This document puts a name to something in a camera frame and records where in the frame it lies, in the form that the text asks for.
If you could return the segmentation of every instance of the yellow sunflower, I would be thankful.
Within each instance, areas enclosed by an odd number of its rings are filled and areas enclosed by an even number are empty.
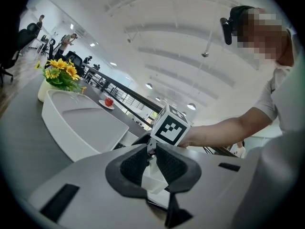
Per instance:
[[[46,72],[46,78],[49,79],[51,77],[50,71],[48,69],[46,69],[45,72]]]
[[[74,63],[73,63],[73,62],[71,62],[71,59],[69,59],[69,63],[68,63],[68,65],[72,65],[72,66],[74,66]]]
[[[63,61],[62,59],[59,59],[57,61],[57,67],[56,68],[59,68],[61,70],[64,70],[67,66],[67,62]]]
[[[55,78],[57,78],[58,76],[59,76],[59,74],[60,74],[60,70],[59,69],[51,69],[50,70],[50,77],[51,77],[51,79],[55,79]]]
[[[80,79],[80,76],[77,75],[77,70],[75,69],[74,66],[67,66],[66,72],[68,73],[69,76],[72,77],[73,80],[78,80]]]
[[[35,69],[39,69],[40,68],[40,61],[37,62],[36,66],[35,66]]]
[[[84,87],[81,89],[81,94],[84,94],[85,89],[87,89],[86,86],[84,86]]]
[[[53,67],[58,67],[58,63],[56,60],[47,60],[47,62],[49,62],[48,64],[46,65],[52,65]]]

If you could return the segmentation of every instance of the person standing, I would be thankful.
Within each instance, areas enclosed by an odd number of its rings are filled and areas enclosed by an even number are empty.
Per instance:
[[[99,65],[96,65],[96,64],[94,64],[93,65],[93,69],[95,69],[95,70],[99,70],[100,69],[100,66]],[[88,75],[87,75],[87,83],[90,83],[90,81],[91,81],[91,79],[92,79],[92,77],[95,75],[95,72],[93,71],[93,70],[90,70],[89,69],[89,73],[88,73]]]
[[[67,35],[63,42],[61,43],[61,46],[57,50],[55,58],[59,56],[59,54],[63,55],[63,52],[67,49],[68,45],[73,45],[72,42],[77,38],[77,35],[73,33],[72,35]]]
[[[44,15],[42,14],[40,17],[39,17],[39,21],[36,23],[37,25],[37,30],[35,32],[35,37],[37,38],[38,37],[38,34],[40,32],[40,30],[42,29],[42,20],[44,19]]]
[[[238,158],[244,158],[246,155],[246,149],[244,147],[244,141],[238,142],[236,145],[233,145],[230,152]]]
[[[240,117],[214,125],[192,126],[178,146],[227,146],[270,125],[279,117],[283,133],[305,128],[305,53],[297,34],[284,28],[263,9],[238,6],[231,9],[229,29],[238,42],[275,62],[273,77],[257,103]]]
[[[89,64],[89,62],[90,62],[91,59],[92,59],[92,56],[86,57],[86,58],[84,59],[84,63],[85,63],[85,64]]]

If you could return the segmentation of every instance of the black railing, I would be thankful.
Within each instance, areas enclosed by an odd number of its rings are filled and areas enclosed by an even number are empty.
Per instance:
[[[93,87],[98,88],[102,92],[106,92],[107,94],[109,94],[114,100],[119,102],[130,113],[132,113],[134,116],[136,116],[138,119],[143,121],[148,126],[150,126],[150,123],[148,123],[146,120],[140,117],[127,105],[129,106],[131,105],[138,109],[143,109],[144,106],[147,106],[151,110],[157,113],[159,113],[162,110],[160,106],[144,98],[143,96],[139,95],[138,93],[134,92],[128,87],[122,85],[116,80],[110,78],[109,76],[104,75],[103,73],[95,70],[94,68],[84,63],[83,65],[88,69],[86,74],[84,75],[84,78],[87,80],[87,82],[91,82]]]

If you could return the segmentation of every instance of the hand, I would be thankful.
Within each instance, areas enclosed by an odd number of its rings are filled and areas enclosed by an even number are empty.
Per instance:
[[[178,144],[179,147],[188,147],[188,146],[196,146],[193,142],[193,135],[194,135],[194,127],[191,127],[181,142]]]

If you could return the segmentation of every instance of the white vase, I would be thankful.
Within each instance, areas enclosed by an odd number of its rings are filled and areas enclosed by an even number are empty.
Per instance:
[[[47,93],[48,90],[59,90],[59,89],[56,86],[53,86],[50,83],[48,83],[47,80],[45,79],[41,83],[41,86],[40,86],[39,91],[38,91],[39,101],[44,102],[44,98],[45,98],[46,93]]]

